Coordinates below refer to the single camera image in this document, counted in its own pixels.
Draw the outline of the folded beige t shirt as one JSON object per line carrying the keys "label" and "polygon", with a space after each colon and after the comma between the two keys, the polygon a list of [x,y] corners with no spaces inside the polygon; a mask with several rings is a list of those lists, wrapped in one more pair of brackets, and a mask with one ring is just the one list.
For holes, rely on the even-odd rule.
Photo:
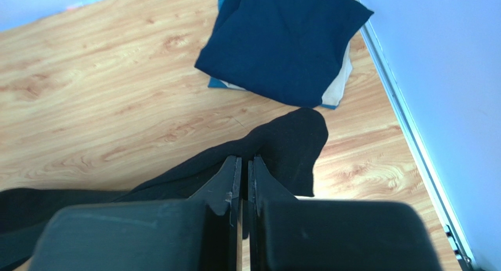
{"label": "folded beige t shirt", "polygon": [[[221,10],[222,4],[224,0],[218,0],[218,10]],[[322,104],[321,106],[328,109],[336,109],[341,102],[346,83],[349,80],[349,77],[352,73],[353,66],[349,56],[350,52],[350,42],[346,46],[346,50],[343,56],[342,67],[339,71],[337,77],[333,80],[333,82],[328,86],[325,92],[322,95]],[[225,89],[234,89],[239,91],[247,91],[245,88],[236,86],[231,83],[227,83],[225,81],[221,81],[219,79],[211,77],[208,83],[209,88],[225,88]]]}

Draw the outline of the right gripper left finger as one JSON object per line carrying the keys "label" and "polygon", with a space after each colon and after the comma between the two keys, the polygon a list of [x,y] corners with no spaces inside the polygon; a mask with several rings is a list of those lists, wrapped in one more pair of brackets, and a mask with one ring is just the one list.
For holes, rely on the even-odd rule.
{"label": "right gripper left finger", "polygon": [[185,200],[80,205],[60,210],[30,270],[241,270],[242,160]]}

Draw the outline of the black t shirt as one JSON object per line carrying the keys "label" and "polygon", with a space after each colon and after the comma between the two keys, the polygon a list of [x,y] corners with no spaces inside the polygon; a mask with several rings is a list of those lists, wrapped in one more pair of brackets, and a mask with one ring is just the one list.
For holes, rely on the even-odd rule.
{"label": "black t shirt", "polygon": [[15,188],[1,192],[1,269],[14,270],[32,255],[53,215],[73,205],[186,199],[215,175],[228,156],[247,165],[262,157],[290,193],[313,196],[313,167],[328,130],[317,111],[300,108],[258,126],[244,138],[208,148],[129,191]]}

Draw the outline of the aluminium frame rail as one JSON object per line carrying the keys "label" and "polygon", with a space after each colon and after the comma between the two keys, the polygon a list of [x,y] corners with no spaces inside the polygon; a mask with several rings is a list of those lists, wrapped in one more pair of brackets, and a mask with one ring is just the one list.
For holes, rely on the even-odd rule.
{"label": "aluminium frame rail", "polygon": [[455,253],[456,260],[462,270],[477,270],[478,265],[466,236],[460,227],[459,220],[453,211],[445,189],[436,173],[435,167],[425,149],[422,138],[410,114],[410,110],[398,87],[397,81],[385,56],[380,41],[370,22],[361,29],[364,42],[368,47],[382,85],[389,97],[390,104],[409,145],[421,176],[425,179],[426,189],[437,211],[440,222],[447,234],[447,239]]}

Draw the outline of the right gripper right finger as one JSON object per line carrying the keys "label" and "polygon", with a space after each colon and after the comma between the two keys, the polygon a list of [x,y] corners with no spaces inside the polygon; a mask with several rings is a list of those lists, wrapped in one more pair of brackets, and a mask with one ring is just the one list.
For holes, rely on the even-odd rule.
{"label": "right gripper right finger", "polygon": [[407,204],[300,200],[257,156],[248,166],[252,270],[440,270]]}

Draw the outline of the folded navy t shirt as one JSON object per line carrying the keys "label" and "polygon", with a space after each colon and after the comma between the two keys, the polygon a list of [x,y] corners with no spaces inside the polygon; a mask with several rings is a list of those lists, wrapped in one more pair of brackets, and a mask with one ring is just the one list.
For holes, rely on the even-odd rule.
{"label": "folded navy t shirt", "polygon": [[274,101],[314,108],[372,14],[356,0],[224,0],[195,67]]}

